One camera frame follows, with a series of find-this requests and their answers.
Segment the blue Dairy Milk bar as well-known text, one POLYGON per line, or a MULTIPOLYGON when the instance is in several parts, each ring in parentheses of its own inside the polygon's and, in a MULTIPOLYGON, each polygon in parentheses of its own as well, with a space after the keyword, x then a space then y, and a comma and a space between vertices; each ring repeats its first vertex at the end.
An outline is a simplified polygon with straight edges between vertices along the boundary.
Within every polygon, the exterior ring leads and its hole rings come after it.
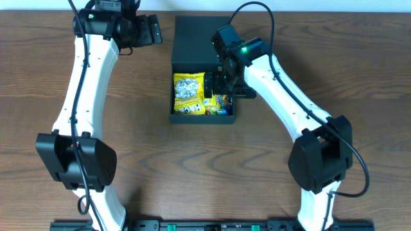
POLYGON ((219 105, 221 106, 220 111, 218 112, 218 115, 223 115, 227 116, 225 110, 222 108, 222 99, 225 95, 216 95, 216 98, 218 100, 219 105))

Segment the blue Oreo cookie pack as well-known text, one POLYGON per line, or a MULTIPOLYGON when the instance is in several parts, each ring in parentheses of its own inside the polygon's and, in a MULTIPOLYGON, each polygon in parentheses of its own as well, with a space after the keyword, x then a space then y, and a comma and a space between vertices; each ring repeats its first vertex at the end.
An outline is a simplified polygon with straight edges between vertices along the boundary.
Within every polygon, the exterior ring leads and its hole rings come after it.
POLYGON ((227 115, 232 114, 232 98, 230 95, 225 95, 222 99, 222 108, 225 110, 227 115))

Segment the yellow candy canister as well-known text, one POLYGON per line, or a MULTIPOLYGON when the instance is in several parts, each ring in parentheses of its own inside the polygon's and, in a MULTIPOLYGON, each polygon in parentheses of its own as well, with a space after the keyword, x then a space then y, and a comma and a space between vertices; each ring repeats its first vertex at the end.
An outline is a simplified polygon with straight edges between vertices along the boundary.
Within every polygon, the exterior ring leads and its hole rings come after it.
POLYGON ((218 100, 217 100, 215 95, 212 95, 211 98, 205 98, 204 101, 203 101, 204 106, 206 106, 206 105, 217 105, 217 104, 219 104, 219 103, 218 103, 218 100))

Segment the yellow snack bag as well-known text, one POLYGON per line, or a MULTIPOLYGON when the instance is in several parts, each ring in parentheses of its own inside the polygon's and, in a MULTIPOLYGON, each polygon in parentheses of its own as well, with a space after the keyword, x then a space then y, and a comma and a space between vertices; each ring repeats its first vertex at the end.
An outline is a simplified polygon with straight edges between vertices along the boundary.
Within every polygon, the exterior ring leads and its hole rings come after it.
POLYGON ((175 73, 174 112, 180 115, 204 115, 204 75, 205 73, 175 73))

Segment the colourful Haribo gummy bag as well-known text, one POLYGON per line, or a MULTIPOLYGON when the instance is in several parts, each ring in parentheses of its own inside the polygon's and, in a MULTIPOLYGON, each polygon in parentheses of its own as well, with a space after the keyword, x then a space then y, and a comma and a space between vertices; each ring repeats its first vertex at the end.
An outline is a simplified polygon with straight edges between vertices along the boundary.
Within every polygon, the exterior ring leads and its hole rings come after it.
POLYGON ((218 115, 218 112, 220 111, 221 106, 219 104, 217 105, 206 105, 205 106, 205 114, 207 116, 216 116, 218 115))

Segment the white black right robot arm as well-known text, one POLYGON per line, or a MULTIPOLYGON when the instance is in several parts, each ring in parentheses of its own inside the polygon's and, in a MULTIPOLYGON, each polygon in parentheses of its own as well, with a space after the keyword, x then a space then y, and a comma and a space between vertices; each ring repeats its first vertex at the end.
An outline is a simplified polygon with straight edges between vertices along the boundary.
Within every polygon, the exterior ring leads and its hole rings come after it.
POLYGON ((256 37, 211 39, 223 61, 220 88, 232 96, 259 94, 286 127, 293 141, 288 168, 301 188, 297 215, 304 230, 333 226, 338 188, 353 165, 352 127, 344 116, 332 117, 290 79, 270 46, 256 37))

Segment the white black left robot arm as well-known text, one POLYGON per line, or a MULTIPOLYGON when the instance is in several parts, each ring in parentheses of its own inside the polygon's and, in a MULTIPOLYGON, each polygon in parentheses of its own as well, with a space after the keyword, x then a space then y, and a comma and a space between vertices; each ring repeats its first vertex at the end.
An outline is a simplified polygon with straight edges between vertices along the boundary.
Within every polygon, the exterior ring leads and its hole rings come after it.
POLYGON ((123 48, 162 42, 158 17, 135 10, 84 8, 73 19, 75 59, 66 98, 51 133, 36 150, 52 179, 78 197, 91 230, 136 230, 112 185, 116 152, 102 141, 102 115, 110 75, 123 48))

